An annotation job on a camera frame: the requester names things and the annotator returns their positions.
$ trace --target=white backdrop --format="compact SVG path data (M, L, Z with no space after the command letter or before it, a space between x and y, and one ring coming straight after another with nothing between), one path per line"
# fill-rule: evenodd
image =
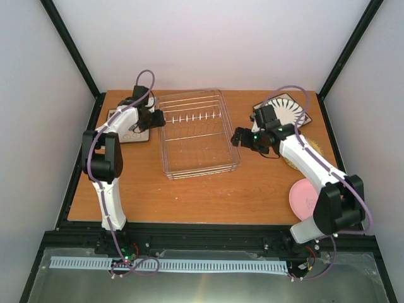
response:
M55 0L101 91L319 90L368 0Z
M404 302L404 2L385 1L326 98L343 161L361 176L398 302Z
M0 302L53 230L94 99L40 1L0 1Z

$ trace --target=clear plastic dish rack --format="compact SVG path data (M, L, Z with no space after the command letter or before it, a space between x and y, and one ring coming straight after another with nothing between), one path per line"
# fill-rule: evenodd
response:
M165 126L158 129L163 171L169 179L230 172L240 154L221 91L158 97Z

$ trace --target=purple cable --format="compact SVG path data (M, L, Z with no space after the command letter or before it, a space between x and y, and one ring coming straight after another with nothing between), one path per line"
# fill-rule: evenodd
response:
M309 93L304 88L297 86L297 85L285 85L283 87L280 87L277 90L275 90L274 92L272 92L270 94L270 96L260 105L260 107L265 106L275 96L276 93L278 93L280 90L284 90L285 88L296 88L298 90L301 90L304 93L304 95L306 96L306 106L304 107L303 111L301 112L299 118L297 118L296 123L295 123L295 135L296 135L297 140L299 141L300 145L302 145L302 147L304 147L304 142L300 138L299 131L297 129L297 125L299 125L299 121L304 117L304 115L306 114L306 112L310 106L310 96L309 96ZM330 169L327 167L327 165L325 163L323 163L323 161L321 161L310 149L308 149L308 148L304 148L304 149L313 159L315 159L315 161L318 164L320 164L320 166L322 166L323 169L325 169L327 172L330 172ZM365 230L341 230L339 233L340 234L352 234L352 235L366 234L373 228L373 217L372 217L370 209L365 204L365 201L359 196L359 194L353 189L353 187L348 184L347 181L345 181L343 178L341 178L339 175L337 175L334 172L332 172L331 175L333 177L335 177L336 179L338 179L338 181L340 181L355 196L355 198L360 203L361 207L363 207L363 209L369 219L369 225L367 226L367 228Z
M150 71L149 69L145 69L144 71L141 71L141 72L140 72L140 74L138 75L138 77L137 77L137 79L136 79L136 84L135 84L135 86L138 85L140 76L141 76L143 73L150 73L150 74L151 74L152 81L151 81L151 85L150 85L149 90L148 90L141 98L137 99L136 101L132 102L132 103L129 104L128 106L124 107L121 111L117 111L117 112L107 121L107 125L105 125L105 126L97 133L97 135L94 137L93 142L91 143L90 151L88 152L87 164L86 164L86 166L87 166L87 173L88 173L89 178L90 178L93 182L97 183L97 185L98 185L99 188L101 189L101 193L100 193L100 194L101 194L101 201L102 201L102 208L103 208L103 211L104 211L104 215L107 217L108 226L109 226L109 229L110 229L110 231L111 231L111 235L112 235L112 238L113 238L113 240L114 240L115 247L116 247L116 249L117 249L117 251L118 251L118 254L119 254L119 256L121 257L122 260L124 260L125 257L124 257L124 255L123 255L122 252L121 252L121 248L119 247L118 240L116 239L114 227L112 226L112 222L111 222L111 220L110 220L110 218L109 218L108 209L107 209L107 203L105 202L105 195L104 195L104 190L103 190L102 184L101 184L101 182L100 182L98 179L96 179L96 178L93 176L93 174L92 174L92 171L91 171L91 161L92 161L92 157L93 157L93 152L94 152L94 149L95 149L95 145L97 144L98 139L101 137L102 133L110 126L110 124L111 124L112 122L115 121L115 119L117 119L117 118L119 117L119 115L121 115L123 112L127 111L127 110L130 109L131 107L138 105L144 98L146 98L147 96L149 96L149 93L152 91L153 86L154 86L154 81L155 81L155 75L154 75L153 71ZM157 262L157 269L156 269L153 273L150 273L150 274L142 274L142 273L140 273L140 272L138 272L138 271L135 271L135 269L136 269L142 262L144 262L144 261L146 261L146 260L148 260L148 259L153 259L153 260L155 260L155 261ZM129 273L135 273L135 274L137 274L137 275L139 275L139 276L152 276L152 275L155 275L155 274L159 271L159 269L160 269L160 262L159 262L159 260L156 259L156 258L153 258L153 257L149 257L149 258L143 259L142 261L140 261L140 262L139 262L136 266L134 266L134 267L130 266L130 265L127 264L126 262L123 262L123 263L130 269L130 271L127 272L127 273L125 273L124 275L127 275L127 274L129 274Z

